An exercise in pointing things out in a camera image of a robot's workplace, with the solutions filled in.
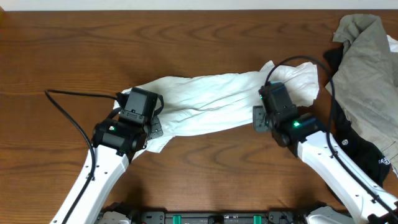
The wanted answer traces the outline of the white t-shirt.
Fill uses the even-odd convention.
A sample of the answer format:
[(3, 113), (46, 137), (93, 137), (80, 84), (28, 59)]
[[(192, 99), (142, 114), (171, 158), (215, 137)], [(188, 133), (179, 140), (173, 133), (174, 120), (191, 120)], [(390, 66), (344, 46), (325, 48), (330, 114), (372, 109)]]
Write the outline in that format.
[(319, 91), (317, 66), (276, 67), (268, 61), (259, 71), (225, 73), (194, 78), (163, 77), (140, 85), (160, 94), (163, 136), (150, 140), (146, 150), (160, 153), (176, 136), (197, 136), (252, 122), (252, 108), (260, 105), (258, 90), (266, 80), (282, 82), (297, 106), (310, 106)]

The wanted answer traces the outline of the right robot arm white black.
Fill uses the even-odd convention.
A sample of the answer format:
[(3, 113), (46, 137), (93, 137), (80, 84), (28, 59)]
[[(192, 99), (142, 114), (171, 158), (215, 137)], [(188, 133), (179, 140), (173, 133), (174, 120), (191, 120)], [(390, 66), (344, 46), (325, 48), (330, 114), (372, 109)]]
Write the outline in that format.
[(344, 215), (324, 205), (304, 213), (302, 223), (397, 223), (397, 197), (368, 177), (314, 115), (295, 115), (273, 128), (271, 114), (254, 106), (252, 121), (257, 132), (271, 132), (279, 146), (310, 166), (348, 210)]

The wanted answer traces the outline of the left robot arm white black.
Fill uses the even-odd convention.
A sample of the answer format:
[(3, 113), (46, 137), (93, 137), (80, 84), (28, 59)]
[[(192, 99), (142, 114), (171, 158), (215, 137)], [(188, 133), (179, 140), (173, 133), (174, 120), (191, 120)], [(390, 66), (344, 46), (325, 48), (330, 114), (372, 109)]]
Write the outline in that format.
[(134, 156), (162, 135), (157, 116), (140, 122), (121, 116), (98, 123), (78, 178), (51, 222), (97, 222), (111, 189)]

